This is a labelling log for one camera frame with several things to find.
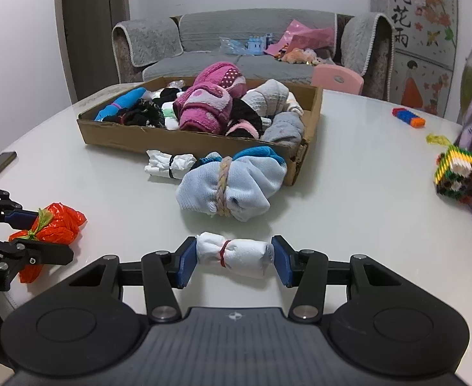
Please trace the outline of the white roll red band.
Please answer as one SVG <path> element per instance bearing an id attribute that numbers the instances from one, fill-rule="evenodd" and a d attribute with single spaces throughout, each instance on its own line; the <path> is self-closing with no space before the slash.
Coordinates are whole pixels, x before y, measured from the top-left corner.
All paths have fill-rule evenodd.
<path id="1" fill-rule="evenodd" d="M 265 241 L 230 240 L 220 234 L 203 232 L 196 237 L 196 256 L 200 265 L 262 279 L 268 267 L 274 264 L 274 247 Z"/>

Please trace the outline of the white cloth black band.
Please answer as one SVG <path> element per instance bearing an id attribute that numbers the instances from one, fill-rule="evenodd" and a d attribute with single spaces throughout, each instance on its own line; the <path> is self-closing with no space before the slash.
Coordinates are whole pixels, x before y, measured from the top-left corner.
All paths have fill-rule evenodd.
<path id="1" fill-rule="evenodd" d="M 149 162 L 144 171 L 152 177 L 182 180 L 197 159 L 190 153 L 168 154 L 159 150 L 146 151 Z"/>

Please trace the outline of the light blue cloth bundle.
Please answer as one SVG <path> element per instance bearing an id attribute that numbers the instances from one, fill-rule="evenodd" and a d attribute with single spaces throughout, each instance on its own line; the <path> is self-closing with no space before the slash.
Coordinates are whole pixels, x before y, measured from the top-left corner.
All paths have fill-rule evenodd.
<path id="1" fill-rule="evenodd" d="M 269 199 L 282 187 L 286 161 L 268 146 L 198 160 L 182 178 L 176 200 L 184 211 L 248 221 L 265 214 Z"/>

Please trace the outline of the white cloth green band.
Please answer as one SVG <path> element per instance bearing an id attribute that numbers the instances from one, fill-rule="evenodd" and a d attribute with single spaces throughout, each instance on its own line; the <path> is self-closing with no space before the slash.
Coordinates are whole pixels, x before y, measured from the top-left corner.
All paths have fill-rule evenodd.
<path id="1" fill-rule="evenodd" d="M 165 118 L 165 128 L 169 131 L 175 131 L 179 128 L 176 114 L 174 113 L 173 103 L 165 102 L 162 104 L 162 113 Z"/>

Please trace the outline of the black sock bundle blue band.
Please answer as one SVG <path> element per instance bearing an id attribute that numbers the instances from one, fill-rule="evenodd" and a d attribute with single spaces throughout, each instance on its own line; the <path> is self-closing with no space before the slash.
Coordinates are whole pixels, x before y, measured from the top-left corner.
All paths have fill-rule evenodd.
<path id="1" fill-rule="evenodd" d="M 141 127 L 165 128 L 165 116 L 161 107 L 151 100 L 140 99 L 131 108 L 122 108 L 106 116 L 103 122 Z"/>

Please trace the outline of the black sock pink band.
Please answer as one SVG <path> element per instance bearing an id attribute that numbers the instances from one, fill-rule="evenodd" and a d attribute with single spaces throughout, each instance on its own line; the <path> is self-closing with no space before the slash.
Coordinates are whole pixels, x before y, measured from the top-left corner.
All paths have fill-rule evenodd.
<path id="1" fill-rule="evenodd" d="M 245 101 L 234 98 L 225 136 L 258 140 L 262 134 L 261 116 Z"/>

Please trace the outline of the pink fluffy towel bundle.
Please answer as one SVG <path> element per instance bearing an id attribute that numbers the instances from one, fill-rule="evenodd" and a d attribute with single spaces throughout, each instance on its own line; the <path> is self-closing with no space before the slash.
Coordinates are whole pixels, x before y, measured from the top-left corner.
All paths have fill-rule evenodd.
<path id="1" fill-rule="evenodd" d="M 173 102 L 180 131 L 219 135 L 227 128 L 232 103 L 247 93 L 247 81 L 229 62 L 206 67 Z"/>

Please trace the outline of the white waffle cloth bundle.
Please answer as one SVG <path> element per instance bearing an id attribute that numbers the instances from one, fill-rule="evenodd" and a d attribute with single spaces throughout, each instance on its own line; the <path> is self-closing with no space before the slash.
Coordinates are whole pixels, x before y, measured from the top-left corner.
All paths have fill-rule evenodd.
<path id="1" fill-rule="evenodd" d="M 296 113 L 301 117 L 304 113 L 295 95 L 275 79 L 248 90 L 241 99 L 261 117 L 272 118 L 283 112 Z"/>

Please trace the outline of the grey sock bundle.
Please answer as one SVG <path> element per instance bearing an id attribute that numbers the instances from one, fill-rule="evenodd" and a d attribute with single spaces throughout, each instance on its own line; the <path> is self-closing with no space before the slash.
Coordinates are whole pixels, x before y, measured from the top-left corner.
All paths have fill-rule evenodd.
<path id="1" fill-rule="evenodd" d="M 301 143 L 303 133 L 301 117 L 294 112 L 283 112 L 274 117 L 273 123 L 265 130 L 261 139 L 294 149 Z"/>

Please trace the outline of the white cloth pink band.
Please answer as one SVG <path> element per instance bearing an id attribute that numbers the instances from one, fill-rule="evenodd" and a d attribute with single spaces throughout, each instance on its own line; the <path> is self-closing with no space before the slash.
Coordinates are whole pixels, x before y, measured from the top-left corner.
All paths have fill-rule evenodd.
<path id="1" fill-rule="evenodd" d="M 165 87 L 156 91 L 147 90 L 143 95 L 144 100 L 153 100 L 155 98 L 163 98 L 165 101 L 174 101 L 177 98 L 179 89 L 172 87 Z"/>

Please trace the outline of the grey covered sofa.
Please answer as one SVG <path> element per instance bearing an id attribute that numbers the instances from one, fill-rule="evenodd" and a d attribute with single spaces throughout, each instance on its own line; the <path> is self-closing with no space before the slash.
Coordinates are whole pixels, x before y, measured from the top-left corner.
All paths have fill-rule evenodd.
<path id="1" fill-rule="evenodd" d="M 315 55 L 358 73 L 362 95 L 389 100 L 394 65 L 393 31 L 382 13 L 358 16 L 298 9 L 203 11 L 181 17 L 122 21 L 111 33 L 120 82 L 195 77 L 219 61 L 237 65 L 246 78 L 310 83 L 313 65 L 289 64 L 279 54 L 253 54 L 253 43 L 280 51 L 281 38 L 302 26 L 324 33 Z"/>

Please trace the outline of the plush toy pile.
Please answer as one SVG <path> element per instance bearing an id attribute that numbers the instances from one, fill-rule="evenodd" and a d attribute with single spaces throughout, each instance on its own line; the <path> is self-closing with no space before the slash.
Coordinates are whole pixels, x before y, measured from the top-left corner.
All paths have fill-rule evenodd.
<path id="1" fill-rule="evenodd" d="M 316 52 L 312 49 L 301 49 L 294 48 L 293 50 L 285 53 L 281 58 L 280 62 L 286 62 L 290 65 L 292 64 L 302 64 L 302 65 L 319 65 L 322 63 L 322 59 L 319 58 Z"/>

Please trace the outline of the blue toy castle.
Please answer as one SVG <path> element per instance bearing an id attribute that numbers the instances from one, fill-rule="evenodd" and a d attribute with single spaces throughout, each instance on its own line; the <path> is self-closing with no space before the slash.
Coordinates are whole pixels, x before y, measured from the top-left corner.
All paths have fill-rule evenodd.
<path id="1" fill-rule="evenodd" d="M 247 39 L 246 47 L 247 53 L 253 56 L 263 55 L 265 50 L 271 44 L 273 38 L 272 33 L 257 37 L 253 36 Z"/>

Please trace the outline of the pink plastic bag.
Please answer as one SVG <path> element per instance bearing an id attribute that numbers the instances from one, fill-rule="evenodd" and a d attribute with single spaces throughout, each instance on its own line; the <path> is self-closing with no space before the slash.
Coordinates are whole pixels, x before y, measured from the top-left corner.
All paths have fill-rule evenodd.
<path id="1" fill-rule="evenodd" d="M 296 48 L 318 50 L 332 47 L 334 38 L 334 28 L 313 29 L 294 19 L 279 41 L 268 45 L 264 52 L 267 55 L 278 56 L 282 51 L 289 53 Z"/>

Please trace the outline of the decorated refrigerator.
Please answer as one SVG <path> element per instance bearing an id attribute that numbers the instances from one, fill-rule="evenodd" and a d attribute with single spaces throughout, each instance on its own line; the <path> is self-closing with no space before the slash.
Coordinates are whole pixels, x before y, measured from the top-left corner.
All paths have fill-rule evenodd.
<path id="1" fill-rule="evenodd" d="M 391 101 L 443 117 L 458 43 L 458 0 L 370 0 L 393 27 Z"/>

